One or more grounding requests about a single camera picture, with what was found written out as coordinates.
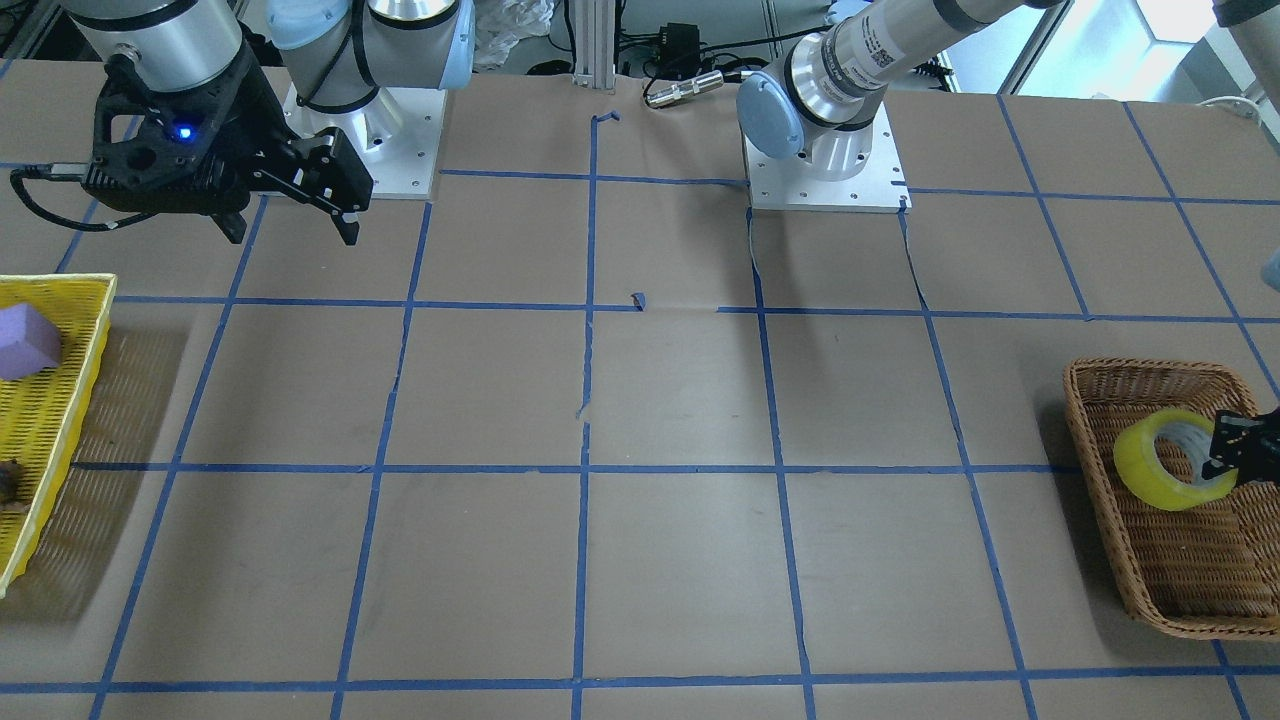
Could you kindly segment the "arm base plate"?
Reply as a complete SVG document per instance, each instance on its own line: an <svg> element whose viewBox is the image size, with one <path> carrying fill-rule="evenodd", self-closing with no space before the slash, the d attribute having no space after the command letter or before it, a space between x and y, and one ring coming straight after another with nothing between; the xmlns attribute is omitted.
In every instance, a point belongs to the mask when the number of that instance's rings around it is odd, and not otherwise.
<svg viewBox="0 0 1280 720"><path fill-rule="evenodd" d="M365 106L339 114L283 102L288 126L301 135L343 129L372 177L374 199L429 200L451 94L439 88L380 88Z"/></svg>
<svg viewBox="0 0 1280 720"><path fill-rule="evenodd" d="M873 123L847 133L824 132L786 158L742 140L751 206L768 211L888 213L913 205L886 104Z"/></svg>

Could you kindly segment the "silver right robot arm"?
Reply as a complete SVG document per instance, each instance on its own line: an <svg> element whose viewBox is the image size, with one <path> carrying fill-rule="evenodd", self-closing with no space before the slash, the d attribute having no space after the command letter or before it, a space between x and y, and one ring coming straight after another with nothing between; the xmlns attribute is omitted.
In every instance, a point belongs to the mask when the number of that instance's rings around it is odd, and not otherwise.
<svg viewBox="0 0 1280 720"><path fill-rule="evenodd" d="M419 122L394 91L462 88L471 1L270 1L268 37L224 1L67 1L101 56L88 161L50 169L122 219L212 220L232 242L253 193L316 208L343 243L383 186L419 158Z"/></svg>

